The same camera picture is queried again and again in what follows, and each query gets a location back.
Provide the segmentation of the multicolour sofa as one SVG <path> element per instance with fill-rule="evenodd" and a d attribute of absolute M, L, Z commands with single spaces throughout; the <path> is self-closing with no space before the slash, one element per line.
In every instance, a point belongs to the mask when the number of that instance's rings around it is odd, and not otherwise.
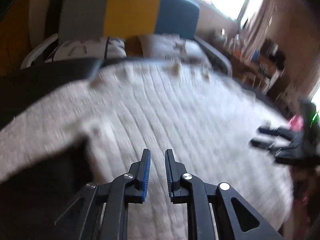
<path fill-rule="evenodd" d="M 150 34 L 175 34 L 194 40 L 212 65 L 232 76 L 230 61 L 196 36 L 200 7 L 192 0 L 49 0 L 44 41 L 23 60 L 28 68 L 52 43 L 117 37 L 134 41 Z"/>

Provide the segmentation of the triangle pattern pillow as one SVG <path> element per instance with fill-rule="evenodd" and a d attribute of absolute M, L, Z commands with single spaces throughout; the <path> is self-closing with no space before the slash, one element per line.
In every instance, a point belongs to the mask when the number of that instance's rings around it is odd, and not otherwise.
<path fill-rule="evenodd" d="M 95 40 L 66 41 L 48 56 L 45 63 L 84 58 L 107 60 L 125 57 L 125 41 L 122 38 L 101 37 Z"/>

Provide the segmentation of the cream knitted sweater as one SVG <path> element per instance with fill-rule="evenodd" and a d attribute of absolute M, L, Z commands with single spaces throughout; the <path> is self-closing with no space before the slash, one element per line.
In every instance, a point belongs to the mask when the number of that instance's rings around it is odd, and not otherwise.
<path fill-rule="evenodd" d="M 1 238 L 58 239 L 56 217 L 87 182 L 108 183 L 151 152 L 146 201 L 129 206 L 129 239 L 186 239 L 168 197 L 164 153 L 203 181 L 232 185 L 275 229 L 287 220 L 286 167 L 251 148 L 285 119 L 234 80 L 169 63 L 121 63 L 64 85 L 1 130 Z"/>

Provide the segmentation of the wooden side table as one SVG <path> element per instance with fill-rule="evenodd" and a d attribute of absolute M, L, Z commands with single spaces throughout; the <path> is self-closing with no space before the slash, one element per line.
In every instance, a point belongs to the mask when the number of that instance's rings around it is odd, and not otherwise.
<path fill-rule="evenodd" d="M 229 37 L 226 34 L 213 33 L 210 42 L 229 59 L 236 79 L 263 94 L 266 94 L 284 74 L 275 63 L 260 55 L 259 51 L 255 51 L 250 60 L 245 58 L 246 41 L 241 40 L 239 35 Z"/>

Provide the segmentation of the pink ruffled bed cover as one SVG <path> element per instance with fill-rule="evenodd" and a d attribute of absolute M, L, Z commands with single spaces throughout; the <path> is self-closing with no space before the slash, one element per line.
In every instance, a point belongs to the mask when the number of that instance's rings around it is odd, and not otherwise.
<path fill-rule="evenodd" d="M 301 115 L 294 115 L 289 120 L 289 129 L 295 132 L 301 132 L 304 126 L 304 119 Z"/>

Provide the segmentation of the grey deer print pillow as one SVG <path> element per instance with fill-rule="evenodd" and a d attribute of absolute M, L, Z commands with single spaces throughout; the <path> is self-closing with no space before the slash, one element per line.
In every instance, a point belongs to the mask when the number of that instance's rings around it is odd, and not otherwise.
<path fill-rule="evenodd" d="M 174 34 L 152 34 L 138 37 L 143 56 L 211 68 L 207 55 L 200 45 Z"/>

